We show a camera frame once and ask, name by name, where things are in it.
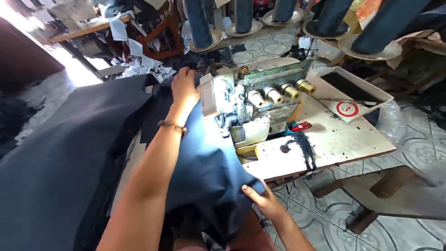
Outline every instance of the plastic bag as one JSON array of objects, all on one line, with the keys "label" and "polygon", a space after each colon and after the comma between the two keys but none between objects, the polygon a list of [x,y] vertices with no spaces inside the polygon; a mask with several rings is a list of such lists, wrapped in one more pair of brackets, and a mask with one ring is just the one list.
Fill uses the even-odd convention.
[{"label": "plastic bag", "polygon": [[400,106],[389,101],[380,108],[380,116],[376,128],[393,144],[397,144],[405,134],[407,120],[401,113]]}]

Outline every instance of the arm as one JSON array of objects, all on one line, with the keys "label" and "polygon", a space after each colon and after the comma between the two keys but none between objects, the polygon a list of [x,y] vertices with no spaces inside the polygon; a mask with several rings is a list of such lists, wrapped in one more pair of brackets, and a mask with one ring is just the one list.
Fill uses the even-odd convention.
[{"label": "arm", "polygon": [[250,197],[262,214],[273,222],[286,251],[315,251],[294,219],[288,214],[283,205],[277,200],[269,187],[263,182],[265,192],[259,195],[251,187],[242,186],[243,192]]},{"label": "arm", "polygon": [[[172,82],[173,104],[166,121],[184,126],[200,98],[197,72],[180,69]],[[182,132],[161,127],[133,171],[96,250],[158,250],[167,188],[177,164]]]}]

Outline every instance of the red circle sticker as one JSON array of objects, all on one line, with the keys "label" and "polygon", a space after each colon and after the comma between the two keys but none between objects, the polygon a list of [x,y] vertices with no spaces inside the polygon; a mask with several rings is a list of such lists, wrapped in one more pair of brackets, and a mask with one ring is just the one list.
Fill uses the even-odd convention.
[{"label": "red circle sticker", "polygon": [[339,102],[336,110],[344,117],[353,117],[359,113],[359,107],[355,103]]}]

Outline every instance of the sewing machine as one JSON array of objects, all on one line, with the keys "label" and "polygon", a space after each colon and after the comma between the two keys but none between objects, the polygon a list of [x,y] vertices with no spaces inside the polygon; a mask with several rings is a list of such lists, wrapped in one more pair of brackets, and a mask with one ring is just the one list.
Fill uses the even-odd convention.
[{"label": "sewing machine", "polygon": [[312,60],[284,66],[277,62],[223,66],[200,79],[203,115],[216,117],[221,135],[231,135],[236,148],[283,133],[295,119],[301,96],[316,92],[305,80]]}]

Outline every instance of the finger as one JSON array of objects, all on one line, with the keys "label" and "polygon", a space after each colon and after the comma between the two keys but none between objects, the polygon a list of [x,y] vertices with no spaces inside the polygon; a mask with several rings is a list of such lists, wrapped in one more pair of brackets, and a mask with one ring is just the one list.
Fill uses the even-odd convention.
[{"label": "finger", "polygon": [[187,76],[187,72],[189,71],[189,67],[183,67],[180,69],[180,72],[178,73],[178,75],[180,75],[180,77],[186,77]]},{"label": "finger", "polygon": [[197,71],[196,70],[189,70],[188,72],[187,72],[187,76],[193,76],[193,77],[195,77],[197,75]]},{"label": "finger", "polygon": [[252,187],[248,185],[242,186],[242,191],[248,196],[253,202],[255,202],[258,206],[263,206],[266,202],[266,199],[260,196]]},{"label": "finger", "polygon": [[198,85],[195,91],[201,94],[201,85]]},{"label": "finger", "polygon": [[173,90],[175,89],[175,86],[178,83],[178,74],[175,75],[175,77],[173,78],[172,84],[170,85],[170,88]]},{"label": "finger", "polygon": [[271,189],[269,188],[269,186],[265,183],[264,180],[262,180],[263,186],[265,187],[265,194],[270,197],[270,196],[274,196],[273,192],[271,191]]}]

